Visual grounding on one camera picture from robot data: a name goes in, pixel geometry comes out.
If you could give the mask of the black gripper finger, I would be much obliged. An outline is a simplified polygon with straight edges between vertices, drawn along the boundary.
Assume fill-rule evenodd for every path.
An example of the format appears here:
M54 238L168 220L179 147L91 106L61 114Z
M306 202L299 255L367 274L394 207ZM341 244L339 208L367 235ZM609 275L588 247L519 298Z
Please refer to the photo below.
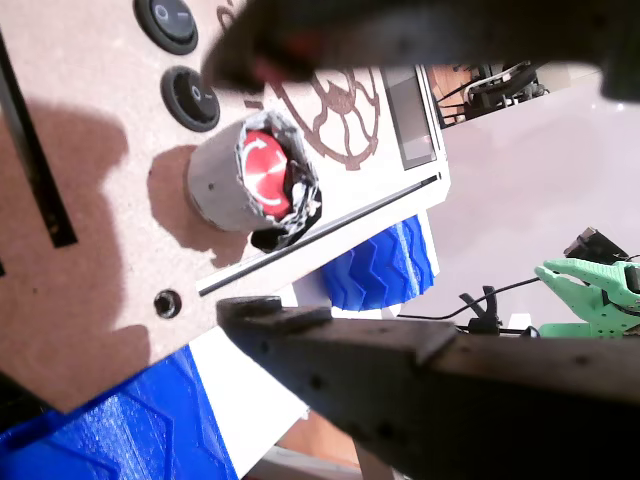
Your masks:
M203 59L217 88L260 92L317 70L505 60L591 64L639 99L636 1L249 1Z
M413 479L635 479L639 346L344 319L277 297L217 304L228 338Z

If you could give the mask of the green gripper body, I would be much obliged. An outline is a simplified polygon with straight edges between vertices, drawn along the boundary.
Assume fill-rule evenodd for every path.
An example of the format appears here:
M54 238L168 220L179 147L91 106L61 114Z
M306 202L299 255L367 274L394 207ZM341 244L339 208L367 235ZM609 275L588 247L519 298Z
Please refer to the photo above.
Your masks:
M591 266L589 284L595 288L593 325L639 324L639 264L617 261Z

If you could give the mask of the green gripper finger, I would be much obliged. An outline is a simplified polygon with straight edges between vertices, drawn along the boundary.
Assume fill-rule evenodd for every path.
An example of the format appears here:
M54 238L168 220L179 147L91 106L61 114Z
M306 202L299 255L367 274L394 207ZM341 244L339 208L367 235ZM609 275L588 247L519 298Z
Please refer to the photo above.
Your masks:
M545 261L534 273L561 300L594 300L600 295L597 287L578 283L581 277L573 260Z

